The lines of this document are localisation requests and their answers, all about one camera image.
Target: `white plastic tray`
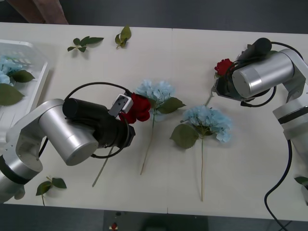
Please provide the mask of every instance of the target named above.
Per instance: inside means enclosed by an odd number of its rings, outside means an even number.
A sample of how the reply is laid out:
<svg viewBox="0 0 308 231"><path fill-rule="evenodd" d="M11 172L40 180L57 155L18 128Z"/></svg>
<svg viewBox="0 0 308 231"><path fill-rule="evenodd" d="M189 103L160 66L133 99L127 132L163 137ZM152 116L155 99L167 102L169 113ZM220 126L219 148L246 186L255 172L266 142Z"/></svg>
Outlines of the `white plastic tray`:
<svg viewBox="0 0 308 231"><path fill-rule="evenodd" d="M10 56L16 63L22 64L23 70L30 72L35 79L28 83L15 83L15 88L24 98L17 104L0 106L0 147L6 143L6 132L36 108L50 68L47 58L28 42L0 39L1 55Z"/></svg>

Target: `silver robotic arm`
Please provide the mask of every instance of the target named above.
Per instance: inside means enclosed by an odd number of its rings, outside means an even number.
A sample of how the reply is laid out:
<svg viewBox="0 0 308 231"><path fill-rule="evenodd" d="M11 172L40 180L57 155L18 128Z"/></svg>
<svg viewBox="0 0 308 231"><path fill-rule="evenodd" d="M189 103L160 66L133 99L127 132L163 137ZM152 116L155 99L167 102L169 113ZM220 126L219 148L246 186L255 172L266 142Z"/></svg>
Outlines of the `silver robotic arm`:
<svg viewBox="0 0 308 231"><path fill-rule="evenodd" d="M42 171L39 149L45 136L65 163L74 166L89 158L100 146L116 146L115 140L118 143L124 140L119 137L120 134L125 133L123 136L126 137L129 133L128 130L119 132L121 130L119 126L123 123L116 120L116 117L119 112L127 113L130 110L133 104L130 97L120 94L110 110L102 105L72 99L68 101L67 114L72 114L74 111L80 114L82 106L77 105L76 101L79 104L91 104L103 109L97 115L102 117L102 128L106 128L102 132L105 136L95 136L95 129L91 126L67 119L63 110L64 100L55 99L43 103L7 132L7 143L3 155L0 156L0 204L13 196L21 199L25 194L24 185ZM130 145L134 131L132 133L129 143L123 145Z"/></svg>
<svg viewBox="0 0 308 231"><path fill-rule="evenodd" d="M289 94L287 103L273 111L296 151L308 166L308 66L293 50L274 53L264 61L234 71L232 79L238 93L250 98L278 84Z"/></svg>

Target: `floor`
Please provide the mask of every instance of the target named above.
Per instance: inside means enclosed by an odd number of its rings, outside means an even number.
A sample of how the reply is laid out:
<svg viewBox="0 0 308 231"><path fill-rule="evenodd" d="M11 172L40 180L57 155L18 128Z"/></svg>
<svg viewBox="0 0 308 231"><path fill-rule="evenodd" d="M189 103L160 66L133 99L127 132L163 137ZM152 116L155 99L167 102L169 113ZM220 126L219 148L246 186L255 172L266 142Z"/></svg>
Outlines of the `floor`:
<svg viewBox="0 0 308 231"><path fill-rule="evenodd" d="M60 0L70 24L308 34L306 0ZM0 1L0 22L26 23ZM160 215L25 205L0 206L0 230L278 231L273 220ZM289 231L308 230L292 222Z"/></svg>

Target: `green leaf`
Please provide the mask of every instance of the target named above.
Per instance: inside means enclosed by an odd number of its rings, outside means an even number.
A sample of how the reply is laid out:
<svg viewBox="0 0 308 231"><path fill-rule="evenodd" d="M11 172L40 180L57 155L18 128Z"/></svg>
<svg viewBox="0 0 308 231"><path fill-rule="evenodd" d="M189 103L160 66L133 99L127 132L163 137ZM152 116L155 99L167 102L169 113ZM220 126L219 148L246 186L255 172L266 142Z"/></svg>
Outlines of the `green leaf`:
<svg viewBox="0 0 308 231"><path fill-rule="evenodd" d="M95 44L95 43L98 43L100 41L102 41L104 38L99 38L99 37L91 37L91 38L88 38L86 40L87 44Z"/></svg>
<svg viewBox="0 0 308 231"><path fill-rule="evenodd" d="M306 177L296 177L294 179L296 180L297 183L302 184L302 185L304 185L304 183L308 183L308 178Z"/></svg>
<svg viewBox="0 0 308 231"><path fill-rule="evenodd" d="M130 28L129 26L125 26L121 32L121 41L124 41L125 39L130 39L131 37L131 31L130 31Z"/></svg>
<svg viewBox="0 0 308 231"><path fill-rule="evenodd" d="M191 148L199 138L198 132L187 124L177 125L170 137L181 148Z"/></svg>
<svg viewBox="0 0 308 231"><path fill-rule="evenodd" d="M151 108L156 108L156 101L155 100L152 100L150 98L147 98L149 101L150 101L150 104L151 104Z"/></svg>
<svg viewBox="0 0 308 231"><path fill-rule="evenodd" d="M86 51L86 47L78 47L78 50L80 50L82 53Z"/></svg>
<svg viewBox="0 0 308 231"><path fill-rule="evenodd" d="M121 48L124 48L124 47L125 47L126 42L127 42L127 38L126 38L126 39L124 39L124 41L123 41L123 42L121 42L121 44L120 44Z"/></svg>
<svg viewBox="0 0 308 231"><path fill-rule="evenodd" d="M0 105L9 106L21 101L24 97L16 88L5 84L0 83Z"/></svg>
<svg viewBox="0 0 308 231"><path fill-rule="evenodd" d="M50 187L51 187L51 182L50 181L45 181L45 182L41 183L38 186L36 196L43 195L44 193L46 193L50 189Z"/></svg>
<svg viewBox="0 0 308 231"><path fill-rule="evenodd" d="M186 106L183 102L177 98L171 97L167 99L163 105L158 108L158 111L162 114L169 114L177 109Z"/></svg>
<svg viewBox="0 0 308 231"><path fill-rule="evenodd" d="M27 83L34 79L33 75L26 70L14 72L10 75L18 83Z"/></svg>
<svg viewBox="0 0 308 231"><path fill-rule="evenodd" d="M116 35L116 37L115 37L116 44L121 44L121 40L120 40L119 36L120 36L120 34Z"/></svg>
<svg viewBox="0 0 308 231"><path fill-rule="evenodd" d="M62 178L52 178L51 183L59 189L67 189L66 184Z"/></svg>
<svg viewBox="0 0 308 231"><path fill-rule="evenodd" d="M86 36L84 37L81 41L80 41L80 46L84 47L85 45L87 45L87 40L88 38L90 38L90 36Z"/></svg>
<svg viewBox="0 0 308 231"><path fill-rule="evenodd" d="M69 48L67 48L67 51L71 51L73 49L75 49L75 47L69 47Z"/></svg>
<svg viewBox="0 0 308 231"><path fill-rule="evenodd" d="M73 43L78 46L80 44L80 39L76 38L73 40Z"/></svg>
<svg viewBox="0 0 308 231"><path fill-rule="evenodd" d="M219 74L217 74L217 72L214 75L214 78L220 78L221 76Z"/></svg>

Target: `red rose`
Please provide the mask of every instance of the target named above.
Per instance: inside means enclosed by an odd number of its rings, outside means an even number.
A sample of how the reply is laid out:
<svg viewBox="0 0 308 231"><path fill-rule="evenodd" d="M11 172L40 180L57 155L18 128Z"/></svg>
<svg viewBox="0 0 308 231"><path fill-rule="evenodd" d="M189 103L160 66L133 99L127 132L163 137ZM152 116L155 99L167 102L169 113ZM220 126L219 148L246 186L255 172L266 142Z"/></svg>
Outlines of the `red rose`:
<svg viewBox="0 0 308 231"><path fill-rule="evenodd" d="M124 117L129 124L135 123L136 120L141 122L148 120L150 118L149 110L151 109L150 101L142 95L135 93L132 93L130 97L134 104L128 113L120 113L121 121L124 121L122 117Z"/></svg>
<svg viewBox="0 0 308 231"><path fill-rule="evenodd" d="M230 59L223 59L221 62L217 63L217 66L214 68L217 71L219 76L224 76L227 72L227 69L233 64Z"/></svg>

